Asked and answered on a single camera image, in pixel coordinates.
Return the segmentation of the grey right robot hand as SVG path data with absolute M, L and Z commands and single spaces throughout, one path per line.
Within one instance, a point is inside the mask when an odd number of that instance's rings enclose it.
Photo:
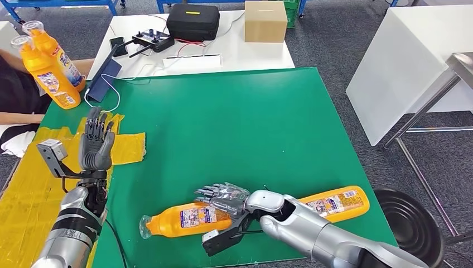
M 196 202 L 205 203 L 229 215 L 232 221 L 245 213 L 245 202 L 250 192 L 231 183 L 206 185 L 196 189 Z

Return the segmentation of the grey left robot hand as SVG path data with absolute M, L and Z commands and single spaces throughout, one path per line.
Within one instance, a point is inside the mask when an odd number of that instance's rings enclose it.
M 107 114 L 100 107 L 93 107 L 89 111 L 79 145 L 79 165 L 82 170 L 107 171 L 112 166 L 114 122 L 110 121 L 106 125 L 106 118 Z

